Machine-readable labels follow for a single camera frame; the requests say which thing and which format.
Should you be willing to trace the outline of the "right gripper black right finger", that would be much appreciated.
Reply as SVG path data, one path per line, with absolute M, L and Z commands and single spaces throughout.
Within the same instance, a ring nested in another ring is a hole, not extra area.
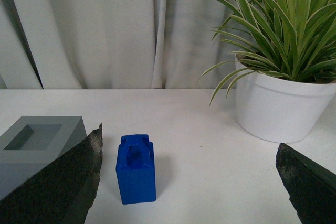
M 276 169 L 301 223 L 335 223 L 335 174 L 280 143 Z

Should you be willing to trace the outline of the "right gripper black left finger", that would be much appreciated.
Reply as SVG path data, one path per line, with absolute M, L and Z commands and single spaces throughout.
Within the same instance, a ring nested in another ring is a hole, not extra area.
M 1 223 L 84 223 L 97 195 L 102 126 L 1 200 Z

